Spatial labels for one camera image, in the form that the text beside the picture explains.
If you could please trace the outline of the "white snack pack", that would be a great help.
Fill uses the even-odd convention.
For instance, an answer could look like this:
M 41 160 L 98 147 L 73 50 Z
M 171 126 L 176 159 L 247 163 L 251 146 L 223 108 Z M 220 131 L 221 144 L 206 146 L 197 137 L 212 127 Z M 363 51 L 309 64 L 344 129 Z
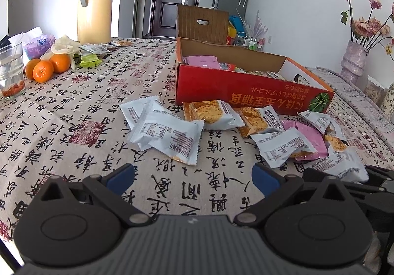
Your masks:
M 126 119 L 126 122 L 128 123 L 130 130 L 134 128 L 135 124 L 140 118 L 140 115 L 142 114 L 145 105 L 151 100 L 160 101 L 160 98 L 159 96 L 149 96 L 132 100 L 119 106 Z
M 128 140 L 155 148 L 178 162 L 195 166 L 203 128 L 203 120 L 185 121 L 151 100 L 144 106 Z

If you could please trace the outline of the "pink snack pack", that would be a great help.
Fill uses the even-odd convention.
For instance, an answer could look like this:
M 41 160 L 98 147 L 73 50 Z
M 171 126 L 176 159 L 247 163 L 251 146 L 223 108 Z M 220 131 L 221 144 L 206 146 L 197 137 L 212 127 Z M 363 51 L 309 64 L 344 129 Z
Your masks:
M 310 151 L 298 151 L 292 154 L 291 158 L 294 158 L 298 162 L 305 162 L 318 160 L 328 156 L 328 150 L 325 146 L 325 142 L 318 130 L 298 121 L 283 120 L 282 125 L 285 130 L 288 130 L 289 128 L 297 129 L 302 135 L 305 136 L 305 138 L 312 144 L 312 146 L 314 146 L 316 150 L 314 153 Z

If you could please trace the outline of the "cracker pack with window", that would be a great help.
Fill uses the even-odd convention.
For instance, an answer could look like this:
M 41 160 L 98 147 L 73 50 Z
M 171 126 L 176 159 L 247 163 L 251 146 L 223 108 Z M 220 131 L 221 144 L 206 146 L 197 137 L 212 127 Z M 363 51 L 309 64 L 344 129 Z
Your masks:
M 209 100 L 182 103 L 187 121 L 204 121 L 204 130 L 231 130 L 245 127 L 245 122 L 228 103 Z

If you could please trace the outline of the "clear jar with snacks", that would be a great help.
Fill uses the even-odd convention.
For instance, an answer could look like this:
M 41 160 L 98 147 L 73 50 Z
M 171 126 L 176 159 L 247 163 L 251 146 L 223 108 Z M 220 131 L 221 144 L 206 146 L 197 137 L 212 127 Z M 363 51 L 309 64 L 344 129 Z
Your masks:
M 367 77 L 367 84 L 364 93 L 371 99 L 378 107 L 381 106 L 386 95 L 387 89 L 372 76 Z

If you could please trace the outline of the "calligraphy print tablecloth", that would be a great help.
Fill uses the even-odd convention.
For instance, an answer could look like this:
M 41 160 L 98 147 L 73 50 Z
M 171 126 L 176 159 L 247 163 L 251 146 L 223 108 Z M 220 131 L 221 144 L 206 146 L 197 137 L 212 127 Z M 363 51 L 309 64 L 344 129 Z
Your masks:
M 96 68 L 67 71 L 49 82 L 28 82 L 13 100 L 1 100 L 1 238 L 13 230 L 45 181 L 58 175 L 79 182 L 105 176 L 123 164 L 135 169 L 123 199 L 150 216 L 210 215 L 233 218 L 263 197 L 251 180 L 261 155 L 237 129 L 202 133 L 198 161 L 187 166 L 128 141 L 120 105 L 158 96 L 175 103 L 176 44 L 138 39 Z

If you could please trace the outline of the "floral patterned vase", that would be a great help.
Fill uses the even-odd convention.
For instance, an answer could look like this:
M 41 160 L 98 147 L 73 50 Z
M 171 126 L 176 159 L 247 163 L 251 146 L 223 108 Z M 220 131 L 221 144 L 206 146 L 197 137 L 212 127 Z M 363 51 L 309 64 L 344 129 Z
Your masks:
M 386 91 L 380 109 L 388 119 L 391 119 L 394 113 L 394 83 Z

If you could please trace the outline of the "red cardboard snack box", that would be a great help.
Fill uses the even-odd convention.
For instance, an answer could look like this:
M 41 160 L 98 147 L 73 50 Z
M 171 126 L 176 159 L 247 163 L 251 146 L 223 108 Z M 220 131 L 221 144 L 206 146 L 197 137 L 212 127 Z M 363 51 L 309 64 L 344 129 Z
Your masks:
M 191 66 L 184 59 L 213 56 L 240 70 Z M 217 45 L 192 39 L 176 40 L 176 104 L 223 100 L 232 107 L 272 106 L 278 114 L 305 110 L 326 112 L 333 89 L 289 57 L 241 46 Z

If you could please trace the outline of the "grey patterned runner cloth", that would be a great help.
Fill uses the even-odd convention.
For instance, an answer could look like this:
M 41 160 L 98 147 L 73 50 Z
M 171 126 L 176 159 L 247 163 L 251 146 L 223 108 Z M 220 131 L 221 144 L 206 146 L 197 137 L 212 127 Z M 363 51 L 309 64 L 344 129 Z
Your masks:
M 368 125 L 393 153 L 394 127 L 383 111 L 356 85 L 346 82 L 342 75 L 328 68 L 307 68 L 326 82 Z

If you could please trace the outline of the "orange mandarin back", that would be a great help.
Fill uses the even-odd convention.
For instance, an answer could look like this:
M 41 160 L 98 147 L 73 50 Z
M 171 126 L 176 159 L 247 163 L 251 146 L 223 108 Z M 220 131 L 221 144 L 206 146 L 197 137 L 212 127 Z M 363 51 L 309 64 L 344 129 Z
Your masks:
M 54 54 L 49 61 L 53 65 L 54 73 L 64 73 L 71 67 L 71 59 L 66 54 Z

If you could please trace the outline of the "orange mandarin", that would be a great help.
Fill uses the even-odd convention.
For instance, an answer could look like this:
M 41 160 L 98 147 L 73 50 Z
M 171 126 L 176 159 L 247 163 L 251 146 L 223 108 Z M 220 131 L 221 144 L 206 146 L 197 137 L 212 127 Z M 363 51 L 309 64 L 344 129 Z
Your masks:
M 53 76 L 54 68 L 51 61 L 40 61 L 33 69 L 33 79 L 38 83 L 48 82 Z
M 49 61 L 53 65 L 54 73 L 64 73 L 71 67 L 71 59 L 66 54 L 54 54 Z

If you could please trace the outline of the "pink textured vase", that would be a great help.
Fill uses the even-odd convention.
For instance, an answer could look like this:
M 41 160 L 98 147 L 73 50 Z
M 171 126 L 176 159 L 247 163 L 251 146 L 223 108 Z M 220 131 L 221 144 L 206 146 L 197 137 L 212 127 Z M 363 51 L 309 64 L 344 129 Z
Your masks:
M 341 76 L 346 82 L 357 84 L 363 75 L 368 52 L 358 43 L 349 41 L 341 61 Z

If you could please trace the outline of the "orange mandarin front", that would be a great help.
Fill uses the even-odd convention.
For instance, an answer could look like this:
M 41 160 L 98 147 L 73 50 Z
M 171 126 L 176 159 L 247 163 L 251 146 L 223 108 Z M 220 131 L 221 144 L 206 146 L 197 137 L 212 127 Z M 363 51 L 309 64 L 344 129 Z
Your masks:
M 53 76 L 54 68 L 51 61 L 40 61 L 33 69 L 33 79 L 38 83 L 48 82 Z

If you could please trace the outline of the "white cloth flower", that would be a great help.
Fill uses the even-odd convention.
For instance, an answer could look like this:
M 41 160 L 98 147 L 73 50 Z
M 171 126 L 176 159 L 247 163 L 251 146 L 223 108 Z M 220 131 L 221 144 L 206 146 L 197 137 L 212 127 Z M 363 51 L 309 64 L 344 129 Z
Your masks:
M 40 57 L 41 61 L 48 61 L 53 55 L 66 54 L 71 63 L 71 69 L 74 71 L 76 69 L 76 64 L 73 59 L 74 55 L 80 52 L 80 46 L 82 44 L 78 41 L 70 39 L 68 36 L 64 35 L 59 39 L 55 40 L 55 43 L 46 50 L 45 54 Z

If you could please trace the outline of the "glass cup with goji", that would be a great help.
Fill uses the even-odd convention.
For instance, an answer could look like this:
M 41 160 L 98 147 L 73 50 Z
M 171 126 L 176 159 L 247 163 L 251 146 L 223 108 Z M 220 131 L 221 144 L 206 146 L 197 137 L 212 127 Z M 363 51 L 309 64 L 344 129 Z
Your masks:
M 0 82 L 5 99 L 11 99 L 25 89 L 22 42 L 1 49 Z

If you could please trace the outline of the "purple tissue pack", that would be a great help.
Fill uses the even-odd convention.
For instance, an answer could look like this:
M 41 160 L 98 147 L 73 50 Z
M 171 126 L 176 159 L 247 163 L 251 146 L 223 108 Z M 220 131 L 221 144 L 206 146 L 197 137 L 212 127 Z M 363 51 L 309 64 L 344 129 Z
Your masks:
M 55 37 L 52 34 L 42 34 L 31 39 L 26 45 L 24 45 L 24 51 L 29 60 L 38 59 L 44 55 L 54 43 Z

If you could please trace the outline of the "yellow thermos jug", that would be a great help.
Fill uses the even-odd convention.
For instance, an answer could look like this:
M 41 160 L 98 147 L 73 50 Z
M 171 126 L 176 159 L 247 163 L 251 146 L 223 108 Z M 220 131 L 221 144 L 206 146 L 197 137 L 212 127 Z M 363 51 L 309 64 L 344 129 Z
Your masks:
M 112 37 L 112 0 L 80 0 L 78 41 L 81 44 L 107 43 Z

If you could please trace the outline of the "brown wooden chair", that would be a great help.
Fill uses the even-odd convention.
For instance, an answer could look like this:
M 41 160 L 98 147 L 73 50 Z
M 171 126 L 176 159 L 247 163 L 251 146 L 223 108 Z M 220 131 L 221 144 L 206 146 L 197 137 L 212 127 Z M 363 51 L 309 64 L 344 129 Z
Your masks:
M 229 14 L 225 11 L 178 4 L 176 36 L 225 45 L 228 18 Z

